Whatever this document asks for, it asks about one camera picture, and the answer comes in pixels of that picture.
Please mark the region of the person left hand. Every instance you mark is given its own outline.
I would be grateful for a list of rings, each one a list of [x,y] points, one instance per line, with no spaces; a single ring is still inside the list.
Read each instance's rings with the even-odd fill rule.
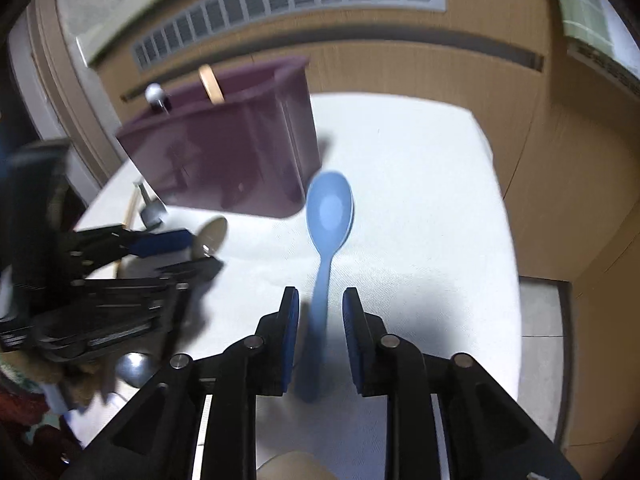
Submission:
[[[106,359],[70,364],[51,362],[30,351],[2,352],[1,370],[20,386],[24,382],[57,386],[73,408],[88,408],[98,393],[105,398],[115,385],[113,367]]]

